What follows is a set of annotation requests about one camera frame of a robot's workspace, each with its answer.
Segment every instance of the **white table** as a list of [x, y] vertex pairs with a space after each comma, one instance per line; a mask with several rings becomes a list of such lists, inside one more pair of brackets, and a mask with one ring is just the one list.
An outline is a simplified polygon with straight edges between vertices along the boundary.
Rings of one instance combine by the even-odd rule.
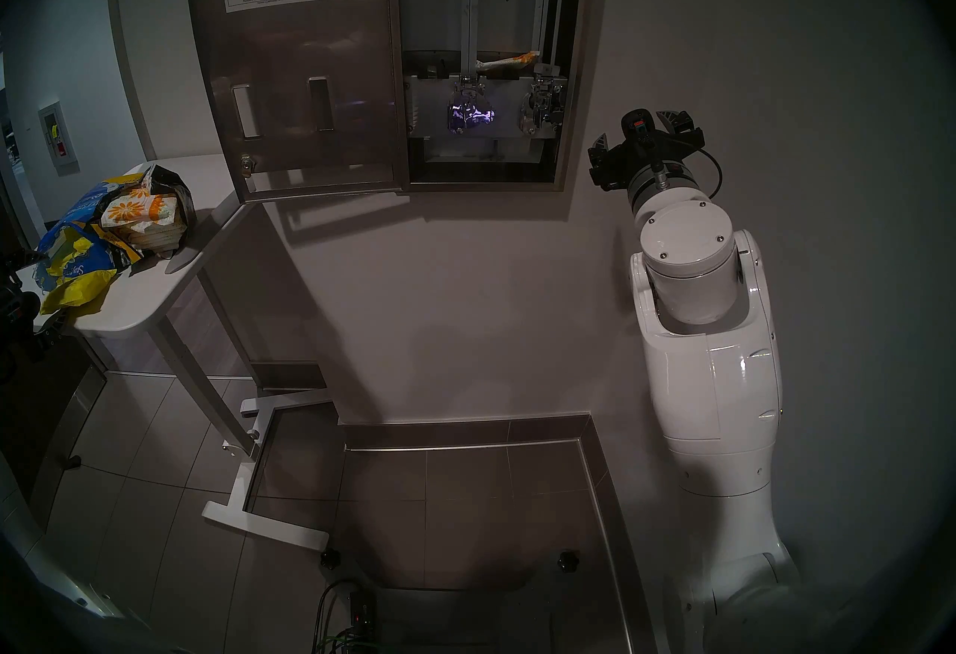
[[[241, 413], [244, 416], [256, 416], [255, 425], [247, 432], [205, 376], [168, 316], [170, 308], [186, 289], [186, 284], [193, 277], [198, 277], [216, 315], [223, 321], [226, 332], [233, 339], [240, 354], [244, 353], [242, 343], [235, 338], [232, 326], [224, 318], [218, 296], [203, 268], [222, 246], [223, 241], [238, 227], [251, 207], [236, 205], [232, 178], [229, 177], [226, 159], [222, 155], [165, 159], [159, 161], [159, 165], [178, 173], [192, 194], [197, 220], [196, 227], [191, 231], [193, 237], [187, 238], [185, 246], [191, 250], [181, 250], [171, 260], [161, 260], [152, 268], [136, 275], [130, 275], [130, 269], [127, 268], [110, 283], [99, 312], [68, 318], [64, 331], [87, 337], [114, 339], [148, 333], [173, 373], [183, 383], [186, 392], [223, 436], [223, 448], [240, 458], [229, 504], [208, 502], [203, 516], [258, 536], [322, 551], [328, 543], [328, 533], [254, 516], [246, 512], [246, 503], [249, 500], [256, 463], [262, 454], [262, 446], [275, 410], [329, 402], [328, 391], [313, 389], [277, 397], [245, 400]], [[219, 224], [210, 229], [211, 220], [208, 218], [220, 205], [222, 209], [215, 215]], [[174, 273], [167, 273], [167, 269], [181, 265], [184, 259], [180, 258], [182, 255], [186, 258], [191, 256], [191, 259]], [[24, 291], [33, 291], [43, 298], [43, 292], [34, 281], [32, 266], [20, 271], [18, 275]], [[47, 316], [38, 317], [34, 321], [34, 328], [42, 327], [47, 319]]]

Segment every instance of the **black cable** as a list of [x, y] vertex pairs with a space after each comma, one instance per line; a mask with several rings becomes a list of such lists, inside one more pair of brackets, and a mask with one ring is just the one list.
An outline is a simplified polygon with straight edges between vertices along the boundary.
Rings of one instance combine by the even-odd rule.
[[[676, 140], [676, 139], [674, 139], [673, 137], [671, 137], [670, 139], [671, 139], [673, 142], [679, 142], [679, 143], [681, 143], [681, 145], [687, 145], [688, 147], [694, 147], [693, 145], [691, 145], [691, 144], [688, 143], [688, 142], [685, 142], [684, 140]], [[714, 189], [714, 192], [713, 192], [710, 196], [707, 197], [708, 199], [712, 199], [714, 196], [717, 195], [717, 191], [720, 190], [721, 186], [724, 185], [724, 170], [720, 167], [720, 163], [717, 162], [717, 158], [715, 158], [713, 155], [711, 155], [711, 154], [710, 154], [709, 152], [707, 152], [705, 149], [702, 149], [701, 147], [694, 147], [694, 149], [695, 149], [696, 151], [700, 152], [701, 154], [706, 155], [708, 158], [710, 158], [710, 162], [712, 162], [712, 163], [714, 164], [714, 168], [717, 169], [717, 188], [715, 188], [715, 189]]]
[[717, 191], [720, 190], [721, 186], [724, 185], [724, 171], [723, 169], [721, 169], [720, 163], [717, 162], [717, 158], [715, 158], [709, 152], [707, 152], [704, 149], [699, 149], [697, 151], [705, 154], [708, 158], [710, 158], [710, 162], [712, 162], [714, 164], [714, 168], [717, 169], [717, 188], [714, 189], [714, 193], [712, 193], [710, 196], [707, 197], [708, 199], [712, 199], [714, 196], [717, 195]]
[[329, 612], [325, 614], [325, 625], [322, 627], [322, 654], [325, 654], [325, 642], [329, 640], [329, 623], [332, 622], [332, 611], [336, 608], [336, 600], [338, 596], [333, 597], [332, 601], [329, 603]]
[[322, 605], [325, 603], [325, 597], [329, 594], [329, 591], [330, 591], [333, 587], [335, 587], [335, 586], [338, 585], [338, 584], [342, 584], [342, 582], [352, 582], [352, 584], [359, 584], [357, 581], [355, 581], [355, 579], [347, 579], [346, 577], [344, 577], [343, 579], [336, 579], [336, 581], [334, 581], [332, 584], [328, 585], [328, 586], [322, 591], [322, 597], [318, 599], [318, 610], [316, 611], [316, 631], [315, 631], [315, 632], [313, 633], [313, 635], [312, 635], [312, 652], [311, 652], [311, 654], [316, 654], [316, 649], [318, 648], [318, 629], [319, 629], [319, 627], [321, 626], [321, 623], [322, 623]]

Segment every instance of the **table leg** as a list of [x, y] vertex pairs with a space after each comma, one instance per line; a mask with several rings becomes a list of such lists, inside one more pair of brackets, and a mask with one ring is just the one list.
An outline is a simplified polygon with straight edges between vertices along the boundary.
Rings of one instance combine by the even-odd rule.
[[[328, 389], [313, 389], [294, 394], [276, 394], [271, 397], [245, 400], [242, 412], [256, 415], [253, 430], [259, 436], [256, 443], [261, 448], [269, 434], [269, 424], [275, 412], [331, 401]], [[256, 463], [261, 455], [259, 451], [255, 458], [240, 461], [239, 470], [236, 471], [236, 478], [232, 483], [232, 493], [229, 494], [229, 503], [222, 505], [212, 500], [208, 501], [203, 508], [203, 517], [244, 533], [252, 533], [253, 536], [272, 538], [303, 549], [325, 551], [329, 543], [329, 533], [294, 525], [294, 523], [284, 523], [270, 517], [257, 516], [246, 511], [246, 505], [249, 504], [249, 492], [252, 489], [252, 477], [255, 476]]]
[[186, 344], [180, 339], [169, 317], [163, 317], [149, 328], [149, 335], [173, 373], [183, 383], [186, 392], [195, 400], [199, 409], [203, 410], [213, 427], [219, 430], [219, 434], [229, 442], [229, 446], [241, 451], [246, 457], [253, 456], [255, 441], [252, 436], [246, 433], [236, 416], [229, 411], [216, 387], [212, 386]]

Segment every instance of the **cabinet door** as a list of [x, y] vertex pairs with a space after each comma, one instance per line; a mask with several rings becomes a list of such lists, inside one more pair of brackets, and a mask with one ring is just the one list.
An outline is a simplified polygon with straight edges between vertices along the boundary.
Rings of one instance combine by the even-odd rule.
[[189, 0], [242, 201], [407, 185], [398, 0]]

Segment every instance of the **baseboard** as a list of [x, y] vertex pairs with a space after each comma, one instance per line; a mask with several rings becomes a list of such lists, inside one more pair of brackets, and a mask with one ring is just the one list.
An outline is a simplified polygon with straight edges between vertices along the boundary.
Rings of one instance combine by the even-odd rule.
[[253, 361], [253, 380], [261, 389], [322, 389], [322, 370], [310, 361]]
[[462, 420], [446, 423], [344, 425], [345, 443], [355, 451], [447, 449], [507, 443], [571, 441], [583, 434], [591, 416], [559, 415], [523, 420]]

